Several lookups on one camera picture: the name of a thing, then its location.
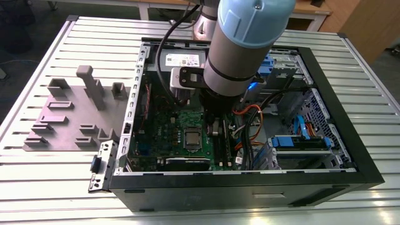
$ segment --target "power supply label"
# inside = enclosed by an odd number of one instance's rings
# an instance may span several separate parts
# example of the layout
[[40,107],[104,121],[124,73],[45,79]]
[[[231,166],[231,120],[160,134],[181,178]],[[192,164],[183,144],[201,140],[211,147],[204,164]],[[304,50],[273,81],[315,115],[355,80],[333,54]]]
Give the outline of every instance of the power supply label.
[[168,67],[200,67],[199,55],[168,54],[165,57]]

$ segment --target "green circuit board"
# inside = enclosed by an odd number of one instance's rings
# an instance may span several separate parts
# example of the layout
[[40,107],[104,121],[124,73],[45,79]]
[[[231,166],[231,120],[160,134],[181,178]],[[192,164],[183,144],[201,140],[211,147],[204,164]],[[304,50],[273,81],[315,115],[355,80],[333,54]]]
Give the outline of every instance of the green circuit board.
[[[165,104],[164,97],[155,98],[153,115],[144,123],[143,130],[135,135],[133,148],[129,151],[132,164],[137,171],[156,171],[157,158],[187,157],[207,158],[211,171],[233,170],[233,166],[220,166],[215,162],[212,137],[204,129],[204,112],[201,107],[176,109]],[[201,147],[197,150],[185,148],[185,131],[197,130]]]

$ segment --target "table leg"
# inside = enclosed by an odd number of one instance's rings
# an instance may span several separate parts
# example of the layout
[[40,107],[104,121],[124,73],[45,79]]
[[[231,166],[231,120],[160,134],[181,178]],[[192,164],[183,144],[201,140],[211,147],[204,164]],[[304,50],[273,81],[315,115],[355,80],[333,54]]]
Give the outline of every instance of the table leg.
[[309,23],[309,26],[307,28],[307,31],[319,31],[320,30],[320,27],[324,23],[324,20],[325,20],[327,16],[325,15],[316,15],[313,20],[311,21]]
[[140,13],[140,19],[141,20],[149,20],[149,4],[137,2],[137,7],[139,7],[139,13]]

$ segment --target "metal table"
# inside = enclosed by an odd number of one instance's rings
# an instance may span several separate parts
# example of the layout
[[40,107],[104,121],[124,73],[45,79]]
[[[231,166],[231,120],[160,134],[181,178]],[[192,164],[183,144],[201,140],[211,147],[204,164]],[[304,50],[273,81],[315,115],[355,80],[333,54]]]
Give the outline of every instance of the metal table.
[[[141,37],[169,24],[80,17],[67,21],[0,127],[0,221],[117,220],[120,224],[400,224],[400,107],[345,38],[288,30],[277,45],[309,47],[329,79],[385,183],[316,207],[132,213],[113,194],[87,193],[96,152],[25,152],[24,139],[45,104],[52,78],[83,85],[75,72],[92,65],[103,86],[131,82]],[[171,38],[191,39],[189,30]]]

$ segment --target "floor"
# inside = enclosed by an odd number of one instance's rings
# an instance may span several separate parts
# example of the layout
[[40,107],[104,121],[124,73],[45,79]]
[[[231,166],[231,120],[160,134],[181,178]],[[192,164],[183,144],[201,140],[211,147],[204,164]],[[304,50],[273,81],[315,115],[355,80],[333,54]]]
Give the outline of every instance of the floor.
[[[40,61],[41,57],[57,35],[57,32],[65,22],[68,15],[81,15],[93,17],[109,17],[120,19],[139,19],[139,10],[136,7],[87,5],[77,3],[59,3],[59,10],[51,11],[45,1],[32,1],[32,11],[36,17],[36,23],[27,27],[33,48],[24,54],[8,54],[0,49],[0,62],[24,59]],[[181,12],[164,12],[167,17],[179,19]],[[149,9],[151,20],[167,20],[165,16],[160,16],[157,9]],[[0,80],[0,123],[13,105],[15,100],[25,86],[27,81],[36,68],[33,62],[12,62],[0,65],[0,68],[8,74],[7,79]],[[379,75],[384,85],[389,89],[397,101],[400,101],[400,57],[391,56],[389,52],[384,52],[372,69]]]

